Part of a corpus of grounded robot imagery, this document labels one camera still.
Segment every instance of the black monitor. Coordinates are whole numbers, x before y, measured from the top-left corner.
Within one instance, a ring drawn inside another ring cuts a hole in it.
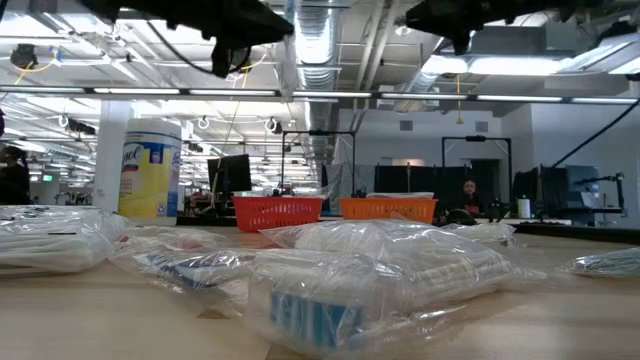
[[[208,160],[207,164],[209,165],[209,185],[212,193],[251,191],[251,168],[248,154]],[[216,173],[218,173],[218,181],[214,191],[213,181]]]

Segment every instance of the silver duct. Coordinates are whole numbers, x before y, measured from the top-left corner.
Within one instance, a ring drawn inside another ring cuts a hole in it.
[[[295,14],[296,55],[303,65],[317,67],[333,65],[337,49],[338,11],[322,7],[301,6]],[[305,90],[333,90],[336,72],[331,69],[303,68],[298,70],[300,85]],[[305,104],[305,122],[308,130],[333,130],[338,127],[337,111],[327,102]],[[320,160],[331,156],[327,149],[335,138],[311,138],[310,156]]]

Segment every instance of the white packaged item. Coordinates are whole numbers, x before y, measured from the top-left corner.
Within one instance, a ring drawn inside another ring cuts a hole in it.
[[[254,260],[245,324],[311,356],[370,348],[358,337],[400,312],[403,271],[357,254],[263,251]]]
[[[256,250],[230,247],[227,238],[207,231],[148,226],[128,229],[109,259],[156,286],[239,316]]]
[[[640,276],[640,248],[579,257],[565,265],[562,270],[594,277]]]
[[[126,225],[97,208],[0,206],[0,266],[5,274],[82,271],[111,254]]]
[[[514,274],[501,254],[434,226],[400,220],[333,221],[263,234],[283,247],[361,254],[401,268],[411,279],[410,309],[492,291]]]
[[[440,229],[483,244],[499,242],[505,246],[525,246],[524,243],[517,241],[513,236],[516,229],[511,225],[503,223],[478,224],[473,226],[449,224]]]
[[[420,199],[433,199],[434,193],[432,192],[414,192],[414,193],[369,193],[368,198],[420,198]]]

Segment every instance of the pillar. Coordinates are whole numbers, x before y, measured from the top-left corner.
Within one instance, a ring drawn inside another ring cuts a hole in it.
[[[93,205],[107,211],[118,211],[124,134],[134,115],[130,101],[102,101]]]

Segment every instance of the wooden table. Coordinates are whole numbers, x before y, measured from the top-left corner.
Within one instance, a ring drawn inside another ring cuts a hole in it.
[[[209,228],[249,247],[259,234]],[[628,247],[520,235],[551,269]],[[638,359],[640,281],[552,276],[472,300],[467,320],[416,359]],[[299,356],[105,263],[83,274],[0,280],[0,359],[238,359]]]

